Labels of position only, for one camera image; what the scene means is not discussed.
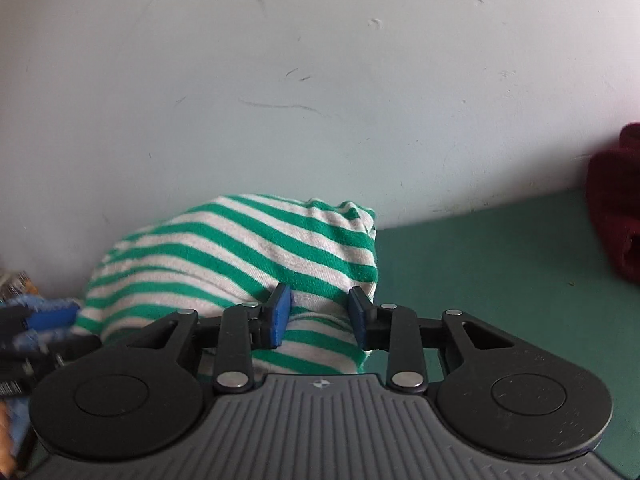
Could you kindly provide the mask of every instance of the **black circular disc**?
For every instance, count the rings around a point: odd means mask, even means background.
[[[92,377],[76,389],[78,408],[90,415],[119,416],[138,409],[149,396],[144,381],[128,375]]]
[[[491,388],[495,402],[520,415],[547,415],[566,400],[562,384],[537,374],[515,374],[495,381]]]
[[[609,423],[607,387],[533,346],[469,352],[436,403],[466,441],[499,456],[558,460],[593,449]]]
[[[200,383],[145,348],[103,349],[45,378],[30,401],[51,451],[81,460],[140,457],[180,438],[204,404]]]

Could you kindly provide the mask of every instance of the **green and white stripes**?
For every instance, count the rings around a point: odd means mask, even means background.
[[[294,303],[284,342],[254,352],[257,370],[354,373],[364,353],[345,307],[352,286],[375,292],[374,218],[353,202],[220,197],[117,243],[92,275],[75,330],[109,340],[178,308],[220,316],[285,282]]]

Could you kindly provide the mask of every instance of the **maroon fabric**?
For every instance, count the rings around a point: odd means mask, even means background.
[[[624,278],[640,282],[640,123],[622,129],[617,148],[591,157],[586,195],[611,263]]]

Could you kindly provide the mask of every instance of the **teal surface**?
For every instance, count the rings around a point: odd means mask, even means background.
[[[602,378],[614,415],[598,453],[640,474],[640,287],[610,269],[581,191],[383,230],[376,247],[377,303],[421,317],[459,308]],[[382,371],[385,355],[366,369]]]

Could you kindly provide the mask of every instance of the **gray ribbed surface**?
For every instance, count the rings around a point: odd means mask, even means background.
[[[220,399],[190,436],[155,456],[91,465],[52,457],[29,480],[597,480],[620,478],[593,454],[528,465],[457,441],[426,400],[374,375],[272,375]]]

